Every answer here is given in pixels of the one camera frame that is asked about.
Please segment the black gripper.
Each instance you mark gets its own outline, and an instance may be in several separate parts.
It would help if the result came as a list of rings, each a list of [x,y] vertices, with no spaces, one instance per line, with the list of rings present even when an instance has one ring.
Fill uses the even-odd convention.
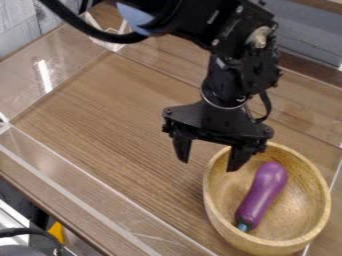
[[[232,146],[227,171],[233,172],[249,158],[265,150],[273,131],[264,124],[267,116],[253,118],[245,107],[220,109],[204,100],[162,110],[162,131],[172,138],[177,159],[187,163],[193,140]]]

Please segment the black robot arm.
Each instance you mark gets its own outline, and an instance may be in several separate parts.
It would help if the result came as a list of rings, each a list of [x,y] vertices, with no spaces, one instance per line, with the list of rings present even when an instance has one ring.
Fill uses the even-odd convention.
[[[273,14],[251,0],[116,0],[116,6],[138,34],[171,34],[209,52],[200,101],[162,110],[162,132],[181,162],[201,140],[231,147],[227,169],[239,170],[273,136],[247,107],[255,96],[271,107],[267,89],[281,75]]]

